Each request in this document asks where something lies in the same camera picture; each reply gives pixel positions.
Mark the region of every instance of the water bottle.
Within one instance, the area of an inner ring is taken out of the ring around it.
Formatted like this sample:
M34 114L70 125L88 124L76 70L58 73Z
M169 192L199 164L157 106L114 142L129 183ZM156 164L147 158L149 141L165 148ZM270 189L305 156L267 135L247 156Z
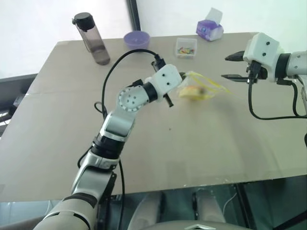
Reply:
M95 62L99 65L108 64L110 56L95 26L93 16L86 12L79 13L74 16L72 24L76 25L87 50L92 54Z

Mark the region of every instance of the white wall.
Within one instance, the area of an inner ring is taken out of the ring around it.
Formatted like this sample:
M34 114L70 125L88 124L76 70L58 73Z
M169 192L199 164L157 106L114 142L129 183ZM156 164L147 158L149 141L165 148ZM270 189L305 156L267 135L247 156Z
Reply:
M137 0L151 36L195 34L211 7L223 12L225 33L264 32L285 51L307 49L307 0Z
M0 78L38 73L58 41L81 40L71 24L80 12L102 38L132 30L126 0L0 0Z

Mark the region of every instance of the clear plastic box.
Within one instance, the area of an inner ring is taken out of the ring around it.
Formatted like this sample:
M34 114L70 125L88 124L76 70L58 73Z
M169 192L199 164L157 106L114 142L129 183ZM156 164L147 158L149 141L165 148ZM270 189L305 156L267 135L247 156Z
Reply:
M177 38L175 55L178 58L192 59L196 55L197 40L194 38Z

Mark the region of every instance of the table surface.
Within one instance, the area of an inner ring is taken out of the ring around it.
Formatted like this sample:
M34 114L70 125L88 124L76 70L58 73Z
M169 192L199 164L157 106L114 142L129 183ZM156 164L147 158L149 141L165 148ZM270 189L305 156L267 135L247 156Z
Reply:
M179 71L193 70L232 93L191 102L170 93L174 106L152 103L138 114L121 159L128 193L188 186L228 184L307 173L303 119L261 121L248 111L248 86L220 77L246 76L246 63L224 57L244 50L251 33L198 40L196 57L177 59L176 38L152 37L149 49ZM103 122L93 103L103 80L128 49L122 39L105 40L112 58L95 64L82 41L59 42L32 83L0 140L0 201L62 199L70 194L76 162ZM119 90L151 76L153 57L126 57L107 84L106 106L115 107ZM292 88L261 81L253 87L254 111L260 116L292 113ZM298 110L302 113L301 100ZM120 193L118 177L114 194Z

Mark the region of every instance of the purple bowl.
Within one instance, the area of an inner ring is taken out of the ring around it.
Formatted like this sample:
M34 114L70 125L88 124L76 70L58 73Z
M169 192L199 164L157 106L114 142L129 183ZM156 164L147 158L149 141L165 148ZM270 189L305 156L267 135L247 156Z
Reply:
M129 49L147 49L150 36L143 31L132 31L124 36L124 41Z

